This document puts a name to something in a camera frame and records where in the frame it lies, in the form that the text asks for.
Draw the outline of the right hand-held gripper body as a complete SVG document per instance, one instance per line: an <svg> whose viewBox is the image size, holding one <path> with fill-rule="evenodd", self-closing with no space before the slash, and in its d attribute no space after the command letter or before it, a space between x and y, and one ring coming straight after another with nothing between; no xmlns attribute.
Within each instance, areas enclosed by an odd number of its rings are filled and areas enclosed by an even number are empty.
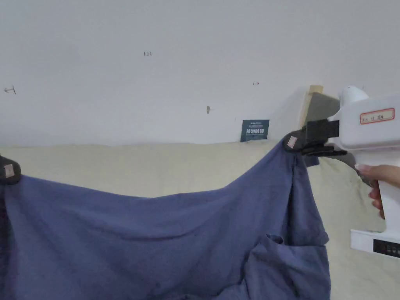
<svg viewBox="0 0 400 300"><path fill-rule="evenodd" d="M325 120L307 123L307 141L351 153L357 164L400 165L400 96L370 98L362 89L348 86L340 109ZM351 230L352 249L398 259L400 256L400 190L379 181L386 218L383 232Z"/></svg>

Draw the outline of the person's right hand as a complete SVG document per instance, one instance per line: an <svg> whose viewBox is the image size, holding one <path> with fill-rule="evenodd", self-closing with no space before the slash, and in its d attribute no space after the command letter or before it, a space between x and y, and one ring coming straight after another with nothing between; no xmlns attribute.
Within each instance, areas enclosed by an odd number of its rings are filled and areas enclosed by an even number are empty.
<svg viewBox="0 0 400 300"><path fill-rule="evenodd" d="M368 196L372 199L372 205L379 210L380 217L385 219L379 182L385 182L396 188L400 188L400 168L392 165L369 166L355 164L355 169L371 183L371 191Z"/></svg>

